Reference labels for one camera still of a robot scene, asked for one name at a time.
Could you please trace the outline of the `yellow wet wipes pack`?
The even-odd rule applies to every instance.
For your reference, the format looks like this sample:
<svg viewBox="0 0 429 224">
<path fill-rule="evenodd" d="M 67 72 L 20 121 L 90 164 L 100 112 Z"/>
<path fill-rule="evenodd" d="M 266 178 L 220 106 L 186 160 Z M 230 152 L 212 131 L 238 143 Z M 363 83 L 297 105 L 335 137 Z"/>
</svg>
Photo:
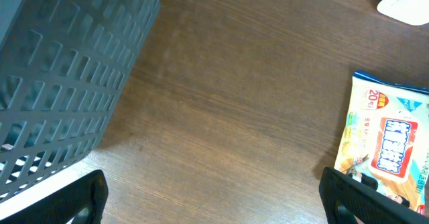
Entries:
<svg viewBox="0 0 429 224">
<path fill-rule="evenodd" d="M 428 179 L 428 89 L 354 72 L 334 167 L 423 215 Z"/>
</svg>

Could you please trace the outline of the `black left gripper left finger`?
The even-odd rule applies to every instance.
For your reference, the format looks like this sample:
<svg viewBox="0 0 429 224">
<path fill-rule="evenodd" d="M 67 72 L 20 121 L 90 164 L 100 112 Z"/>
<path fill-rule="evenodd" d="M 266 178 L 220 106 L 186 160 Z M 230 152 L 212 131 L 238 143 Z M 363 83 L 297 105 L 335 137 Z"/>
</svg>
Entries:
<svg viewBox="0 0 429 224">
<path fill-rule="evenodd" d="M 102 170 L 94 170 L 38 202 L 1 220 L 2 224 L 100 224 L 109 195 Z"/>
</svg>

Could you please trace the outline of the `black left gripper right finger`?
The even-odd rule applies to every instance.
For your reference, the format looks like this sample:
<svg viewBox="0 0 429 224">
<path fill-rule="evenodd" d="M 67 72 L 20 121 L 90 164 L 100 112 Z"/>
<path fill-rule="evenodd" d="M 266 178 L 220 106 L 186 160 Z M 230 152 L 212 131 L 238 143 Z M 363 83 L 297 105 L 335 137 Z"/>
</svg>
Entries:
<svg viewBox="0 0 429 224">
<path fill-rule="evenodd" d="M 318 189 L 329 224 L 428 223 L 427 217 L 331 167 L 324 168 Z"/>
</svg>

